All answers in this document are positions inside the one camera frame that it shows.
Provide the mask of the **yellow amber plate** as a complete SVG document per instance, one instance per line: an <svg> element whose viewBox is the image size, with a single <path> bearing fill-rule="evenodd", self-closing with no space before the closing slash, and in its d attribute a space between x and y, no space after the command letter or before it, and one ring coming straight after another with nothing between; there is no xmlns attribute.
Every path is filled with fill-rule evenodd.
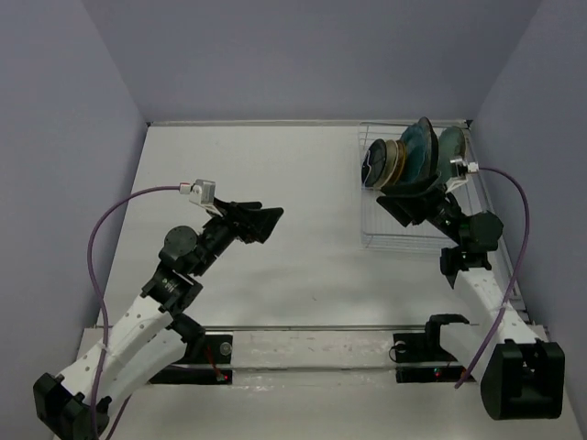
<svg viewBox="0 0 587 440"><path fill-rule="evenodd" d="M396 155L395 155L395 162L393 165L393 172L390 177L390 184L391 185L395 185L397 182L399 182L401 175L404 171L404 166L405 166L406 159L407 159L407 152L406 152L405 143L400 140L397 140L394 142L394 145L395 145Z"/></svg>

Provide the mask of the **teal scalloped plate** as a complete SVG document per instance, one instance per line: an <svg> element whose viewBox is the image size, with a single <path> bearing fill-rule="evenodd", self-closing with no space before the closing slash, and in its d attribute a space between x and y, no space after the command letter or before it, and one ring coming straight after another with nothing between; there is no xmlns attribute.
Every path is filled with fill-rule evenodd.
<svg viewBox="0 0 587 440"><path fill-rule="evenodd" d="M418 144L417 139L419 138L419 129L416 127L416 123L408 127L400 136L400 141L405 143L407 152L404 171L399 180L400 183L411 183L418 181L418 153L416 152L416 149Z"/></svg>

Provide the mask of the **cream plate with black spot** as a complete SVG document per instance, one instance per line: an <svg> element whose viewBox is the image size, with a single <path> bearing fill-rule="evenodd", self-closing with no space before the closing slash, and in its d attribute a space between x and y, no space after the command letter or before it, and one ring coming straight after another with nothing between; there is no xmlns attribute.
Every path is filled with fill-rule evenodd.
<svg viewBox="0 0 587 440"><path fill-rule="evenodd" d="M397 141L397 140L388 139L388 140L384 141L385 147L386 147L386 157L385 157L385 162L384 162L384 166L383 166L380 178L378 179L378 181L375 184L375 188L378 190L382 189L386 185L391 185L390 184L390 177L393 172L393 165L395 162L395 155L396 155L395 145L394 145L395 141Z"/></svg>

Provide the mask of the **light green floral plate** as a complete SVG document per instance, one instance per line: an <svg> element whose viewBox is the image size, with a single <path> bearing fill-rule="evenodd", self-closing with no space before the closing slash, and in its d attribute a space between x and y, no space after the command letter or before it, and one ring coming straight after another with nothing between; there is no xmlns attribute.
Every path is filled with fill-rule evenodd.
<svg viewBox="0 0 587 440"><path fill-rule="evenodd" d="M450 161L455 158L465 159L467 141L463 131L457 126L447 127L438 138L438 165L440 176L446 180L451 177Z"/></svg>

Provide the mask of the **brown rimmed cream plate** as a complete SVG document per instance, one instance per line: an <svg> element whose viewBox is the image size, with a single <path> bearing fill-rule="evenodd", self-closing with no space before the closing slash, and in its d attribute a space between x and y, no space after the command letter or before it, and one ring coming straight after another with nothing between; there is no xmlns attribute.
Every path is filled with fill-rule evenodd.
<svg viewBox="0 0 587 440"><path fill-rule="evenodd" d="M416 152L418 153L418 180L424 180L437 173L438 139L430 120L423 116L417 123L419 138Z"/></svg>

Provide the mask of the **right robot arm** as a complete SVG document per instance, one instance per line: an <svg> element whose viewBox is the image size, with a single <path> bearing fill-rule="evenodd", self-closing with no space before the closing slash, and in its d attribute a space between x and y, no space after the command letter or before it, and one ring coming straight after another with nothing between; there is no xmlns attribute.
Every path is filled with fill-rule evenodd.
<svg viewBox="0 0 587 440"><path fill-rule="evenodd" d="M490 211L463 213L456 197L433 179L383 191L377 202L401 225L428 222L454 241L439 257L441 274L469 309L466 316L433 315L422 337L433 359L450 354L475 379L494 420L557 419L564 395L565 354L540 337L501 289L489 261L504 225Z"/></svg>

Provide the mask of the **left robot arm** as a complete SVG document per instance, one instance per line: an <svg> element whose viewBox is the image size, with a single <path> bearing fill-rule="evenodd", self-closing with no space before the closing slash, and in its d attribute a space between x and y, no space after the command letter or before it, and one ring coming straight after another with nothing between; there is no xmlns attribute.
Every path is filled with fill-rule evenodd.
<svg viewBox="0 0 587 440"><path fill-rule="evenodd" d="M105 325L103 338L57 375L33 386L38 418L60 439L96 439L114 425L111 412L172 363L198 359L205 329L186 314L203 289L198 278L236 240L265 243L281 207L222 202L209 208L202 231L171 229L159 265L125 314Z"/></svg>

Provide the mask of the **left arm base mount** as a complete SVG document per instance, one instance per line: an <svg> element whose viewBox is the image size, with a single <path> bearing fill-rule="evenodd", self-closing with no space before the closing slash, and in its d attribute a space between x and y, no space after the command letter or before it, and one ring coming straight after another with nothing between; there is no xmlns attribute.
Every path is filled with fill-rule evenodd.
<svg viewBox="0 0 587 440"><path fill-rule="evenodd" d="M152 385L225 386L233 382L233 334L207 333L201 346L190 344L184 356L153 376Z"/></svg>

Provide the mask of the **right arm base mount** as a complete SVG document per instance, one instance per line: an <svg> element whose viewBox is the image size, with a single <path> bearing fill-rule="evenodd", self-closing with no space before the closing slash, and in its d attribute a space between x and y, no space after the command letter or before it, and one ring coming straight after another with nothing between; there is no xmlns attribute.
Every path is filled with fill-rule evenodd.
<svg viewBox="0 0 587 440"><path fill-rule="evenodd" d="M440 344L442 325L423 331L393 334L388 351L390 360L398 366L399 383L454 383L461 379L465 368Z"/></svg>

